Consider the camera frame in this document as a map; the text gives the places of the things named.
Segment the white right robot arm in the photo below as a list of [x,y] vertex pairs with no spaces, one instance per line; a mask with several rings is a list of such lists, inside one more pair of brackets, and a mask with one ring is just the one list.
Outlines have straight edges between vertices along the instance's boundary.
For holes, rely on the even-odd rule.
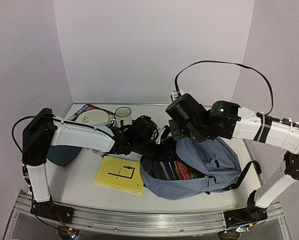
[[255,159],[269,157],[271,174],[248,196],[243,208],[224,212],[225,227],[234,229],[264,221],[267,209],[292,184],[299,182],[299,121],[277,118],[237,103],[219,100],[206,109],[190,94],[174,91],[166,113],[174,139],[202,143],[218,137],[242,140]]

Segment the blue grey backpack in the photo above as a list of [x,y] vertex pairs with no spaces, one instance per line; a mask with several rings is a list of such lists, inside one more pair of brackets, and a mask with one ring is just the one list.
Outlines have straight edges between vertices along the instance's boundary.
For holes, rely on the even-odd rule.
[[204,142],[170,137],[159,147],[155,158],[143,156],[140,164],[144,185],[160,198],[227,192],[241,185],[251,166],[262,172],[256,160],[241,168],[236,152],[219,137]]

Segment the dark blue book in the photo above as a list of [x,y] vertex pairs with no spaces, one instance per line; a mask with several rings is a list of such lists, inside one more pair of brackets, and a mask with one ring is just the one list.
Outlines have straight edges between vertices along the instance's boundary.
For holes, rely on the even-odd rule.
[[176,180],[176,177],[172,171],[172,168],[170,167],[170,164],[168,162],[160,162],[161,168],[166,176],[167,180]]

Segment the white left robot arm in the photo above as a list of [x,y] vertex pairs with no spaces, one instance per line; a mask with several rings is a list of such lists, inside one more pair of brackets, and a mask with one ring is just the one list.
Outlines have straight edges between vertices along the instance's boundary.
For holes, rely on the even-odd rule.
[[33,195],[31,214],[65,224],[73,218],[73,208],[56,204],[52,199],[47,161],[66,166],[82,149],[113,155],[134,152],[153,158],[158,153],[162,134],[163,131],[146,115],[122,127],[113,123],[93,126],[59,118],[50,108],[42,109],[31,117],[22,133],[23,172]]

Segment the white floral notebook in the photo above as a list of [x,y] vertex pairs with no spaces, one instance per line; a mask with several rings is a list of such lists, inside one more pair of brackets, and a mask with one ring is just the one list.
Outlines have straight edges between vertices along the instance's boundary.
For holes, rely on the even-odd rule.
[[170,134],[170,132],[171,132],[170,127],[167,125],[158,128],[159,136],[164,136],[166,138]]

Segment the red floral book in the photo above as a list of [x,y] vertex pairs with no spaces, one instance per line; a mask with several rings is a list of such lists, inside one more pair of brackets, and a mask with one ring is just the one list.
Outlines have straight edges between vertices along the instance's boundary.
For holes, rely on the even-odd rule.
[[176,180],[194,180],[204,178],[206,175],[181,163],[180,161],[174,161],[172,169],[175,174]]

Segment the green Alice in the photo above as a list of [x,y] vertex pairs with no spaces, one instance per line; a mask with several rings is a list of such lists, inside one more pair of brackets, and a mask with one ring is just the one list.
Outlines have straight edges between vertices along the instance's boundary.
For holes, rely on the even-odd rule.
[[166,180],[166,175],[159,162],[153,162],[149,174],[156,179]]

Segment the yellow book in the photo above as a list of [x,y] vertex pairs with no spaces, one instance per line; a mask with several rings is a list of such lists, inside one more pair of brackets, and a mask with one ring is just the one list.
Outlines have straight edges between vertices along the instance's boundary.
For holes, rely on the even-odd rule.
[[103,158],[93,182],[139,195],[143,193],[144,188],[139,162],[111,156]]

